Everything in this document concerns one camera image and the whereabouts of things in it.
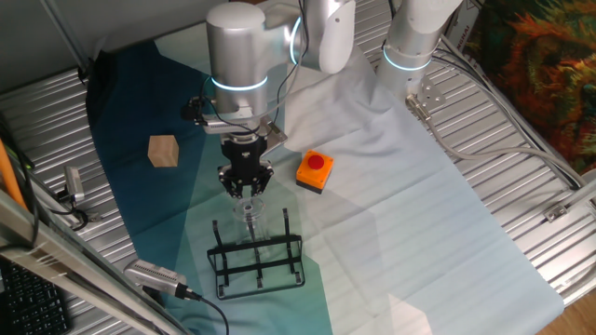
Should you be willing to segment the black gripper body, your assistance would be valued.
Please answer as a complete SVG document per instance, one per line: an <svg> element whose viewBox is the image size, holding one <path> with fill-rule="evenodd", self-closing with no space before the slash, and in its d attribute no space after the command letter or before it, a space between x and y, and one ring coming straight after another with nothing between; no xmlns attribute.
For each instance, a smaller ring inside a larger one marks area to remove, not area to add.
<svg viewBox="0 0 596 335"><path fill-rule="evenodd" d="M223 134L220 136L223 156L229 164L220 170L266 171L268 162L262 159L267 148L267 137L258 135Z"/></svg>

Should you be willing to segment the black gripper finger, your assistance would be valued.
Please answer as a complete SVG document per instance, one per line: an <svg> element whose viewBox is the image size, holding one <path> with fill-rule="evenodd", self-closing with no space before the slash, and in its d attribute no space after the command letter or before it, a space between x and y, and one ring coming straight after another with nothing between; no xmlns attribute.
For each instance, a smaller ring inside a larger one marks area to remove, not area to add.
<svg viewBox="0 0 596 335"><path fill-rule="evenodd" d="M271 163L261 162L256 175L251 180L251 196L262 194L273 175L274 169Z"/></svg>
<svg viewBox="0 0 596 335"><path fill-rule="evenodd" d="M218 167L218 177L226 192L233 198L243 197L245 178L232 165Z"/></svg>

